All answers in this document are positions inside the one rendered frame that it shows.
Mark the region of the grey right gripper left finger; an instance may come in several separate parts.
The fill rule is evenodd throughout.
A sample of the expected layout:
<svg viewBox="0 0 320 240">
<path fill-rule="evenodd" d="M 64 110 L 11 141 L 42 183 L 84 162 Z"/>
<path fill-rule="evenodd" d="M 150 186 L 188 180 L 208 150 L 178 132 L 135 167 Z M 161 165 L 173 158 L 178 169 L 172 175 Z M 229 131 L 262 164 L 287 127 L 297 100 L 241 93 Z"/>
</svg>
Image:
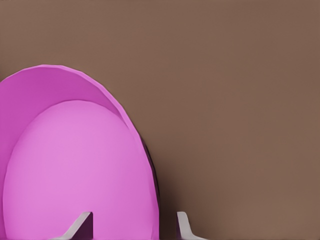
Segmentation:
<svg viewBox="0 0 320 240">
<path fill-rule="evenodd" d="M 93 240 L 93 213 L 83 212 L 58 240 Z"/>
</svg>

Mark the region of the pink plate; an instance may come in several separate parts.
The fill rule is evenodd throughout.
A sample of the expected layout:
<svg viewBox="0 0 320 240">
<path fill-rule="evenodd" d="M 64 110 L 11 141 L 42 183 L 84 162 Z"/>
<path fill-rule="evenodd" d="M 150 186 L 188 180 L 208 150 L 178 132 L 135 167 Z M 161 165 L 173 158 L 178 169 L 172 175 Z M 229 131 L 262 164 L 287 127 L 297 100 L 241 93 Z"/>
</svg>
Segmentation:
<svg viewBox="0 0 320 240">
<path fill-rule="evenodd" d="M 146 147 L 83 72 L 23 69 L 0 82 L 0 240 L 58 238 L 84 212 L 94 240 L 159 240 Z"/>
</svg>

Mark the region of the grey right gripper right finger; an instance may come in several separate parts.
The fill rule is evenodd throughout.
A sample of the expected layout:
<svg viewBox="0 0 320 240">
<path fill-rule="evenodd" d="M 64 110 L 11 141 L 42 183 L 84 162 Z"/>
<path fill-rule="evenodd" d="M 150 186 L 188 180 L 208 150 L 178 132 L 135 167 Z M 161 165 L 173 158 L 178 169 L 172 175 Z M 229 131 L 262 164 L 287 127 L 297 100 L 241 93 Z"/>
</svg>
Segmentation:
<svg viewBox="0 0 320 240">
<path fill-rule="evenodd" d="M 176 213 L 176 238 L 178 240 L 207 240 L 193 234 L 186 212 Z"/>
</svg>

